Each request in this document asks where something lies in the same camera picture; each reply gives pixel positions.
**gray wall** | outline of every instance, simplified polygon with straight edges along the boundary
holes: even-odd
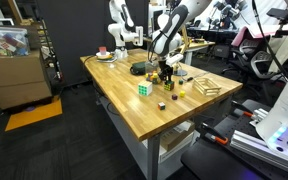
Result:
[[[99,46],[114,50],[107,27],[113,23],[108,0],[37,0],[60,62],[66,86],[87,81],[81,56],[95,55]],[[131,16],[147,32],[148,0],[126,0]]]

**small block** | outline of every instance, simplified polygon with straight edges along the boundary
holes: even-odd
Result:
[[[184,97],[185,96],[185,91],[181,91],[180,92],[180,97]]]
[[[173,100],[177,100],[177,97],[178,97],[178,96],[177,96],[176,94],[173,94],[173,95],[172,95],[172,99],[173,99]]]
[[[165,109],[165,104],[163,102],[158,103],[158,109],[159,110],[164,110]]]

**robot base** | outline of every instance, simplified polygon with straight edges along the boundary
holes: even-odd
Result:
[[[117,59],[124,59],[128,56],[127,50],[125,49],[124,51],[122,51],[120,49],[116,49],[115,56],[117,57]]]

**cardboard box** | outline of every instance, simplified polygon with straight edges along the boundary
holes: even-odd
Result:
[[[0,108],[7,109],[51,97],[41,52],[0,57]]]
[[[170,151],[177,146],[183,139],[191,134],[195,129],[195,123],[187,120],[182,124],[174,127],[173,129],[165,132],[161,136],[161,146],[166,150]]]
[[[45,81],[0,87],[0,108],[7,109],[51,97]]]
[[[164,162],[166,159],[171,157],[177,151],[189,147],[193,141],[194,131],[186,136],[179,144],[177,144],[173,149],[166,151],[162,146],[159,148],[158,163]],[[147,148],[147,140],[142,141],[143,145]]]
[[[40,51],[28,56],[0,57],[0,87],[45,81]]]

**floor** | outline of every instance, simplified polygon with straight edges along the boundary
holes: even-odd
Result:
[[[216,74],[228,66],[201,54],[192,62]],[[234,79],[234,73],[225,76]],[[65,88],[63,114],[8,132],[9,115],[0,111],[0,180],[145,179],[94,92],[90,83]],[[234,95],[240,102],[254,97],[247,89]],[[210,109],[194,120],[214,113]],[[183,167],[168,179],[198,178]]]

